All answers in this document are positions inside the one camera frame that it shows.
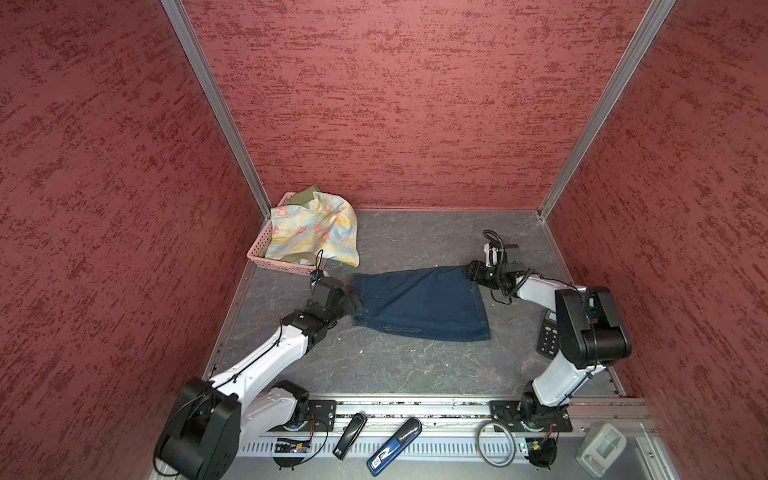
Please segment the blue denim skirt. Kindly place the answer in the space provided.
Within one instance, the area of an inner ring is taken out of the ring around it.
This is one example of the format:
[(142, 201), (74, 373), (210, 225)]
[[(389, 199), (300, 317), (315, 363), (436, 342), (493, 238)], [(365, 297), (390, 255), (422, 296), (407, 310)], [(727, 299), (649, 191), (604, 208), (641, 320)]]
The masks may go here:
[(448, 342), (491, 338), (478, 285), (460, 266), (355, 274), (353, 321), (382, 333)]

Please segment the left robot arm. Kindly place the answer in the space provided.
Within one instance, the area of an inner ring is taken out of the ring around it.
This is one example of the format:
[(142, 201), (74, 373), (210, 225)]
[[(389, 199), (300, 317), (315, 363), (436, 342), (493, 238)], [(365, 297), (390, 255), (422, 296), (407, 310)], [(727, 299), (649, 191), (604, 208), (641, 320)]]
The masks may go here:
[(186, 382), (155, 443), (153, 468), (167, 465), (170, 478), (220, 479), (241, 442), (305, 422), (308, 392), (276, 378), (361, 305), (353, 288), (324, 278), (306, 306), (281, 319), (272, 336), (241, 361), (208, 380)]

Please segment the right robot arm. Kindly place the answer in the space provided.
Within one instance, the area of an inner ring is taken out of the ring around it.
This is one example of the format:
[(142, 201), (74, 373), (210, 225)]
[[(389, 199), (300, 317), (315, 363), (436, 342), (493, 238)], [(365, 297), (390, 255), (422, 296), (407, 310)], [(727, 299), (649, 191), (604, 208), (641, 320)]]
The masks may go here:
[(569, 401), (589, 379), (632, 353), (618, 304), (606, 287), (575, 286), (531, 269), (491, 267), (482, 261), (471, 262), (465, 275), (493, 293), (535, 303), (555, 315), (555, 356), (525, 386), (512, 414), (529, 431), (541, 431), (563, 419)]

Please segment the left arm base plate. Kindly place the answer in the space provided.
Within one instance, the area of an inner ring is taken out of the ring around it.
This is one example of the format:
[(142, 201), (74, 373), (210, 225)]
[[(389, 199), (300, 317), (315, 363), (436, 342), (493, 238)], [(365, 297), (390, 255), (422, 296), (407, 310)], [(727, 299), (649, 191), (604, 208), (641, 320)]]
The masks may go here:
[(313, 424), (313, 420), (318, 422), (318, 425), (316, 428), (319, 428), (321, 431), (324, 431), (324, 425), (326, 425), (328, 428), (333, 429), (335, 424), (335, 418), (336, 418), (336, 411), (337, 411), (338, 402), (336, 400), (326, 400), (326, 399), (309, 399), (307, 400), (301, 409), (301, 420), (302, 422), (299, 424), (300, 432), (309, 432), (311, 430), (311, 425)]

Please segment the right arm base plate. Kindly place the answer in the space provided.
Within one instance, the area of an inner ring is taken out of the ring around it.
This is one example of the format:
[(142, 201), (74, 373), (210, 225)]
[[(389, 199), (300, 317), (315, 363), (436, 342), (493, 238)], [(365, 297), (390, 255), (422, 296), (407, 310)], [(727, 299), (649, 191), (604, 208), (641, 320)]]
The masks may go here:
[(573, 426), (566, 405), (558, 407), (525, 406), (519, 401), (490, 401), (492, 420), (506, 425), (512, 432), (571, 433)]

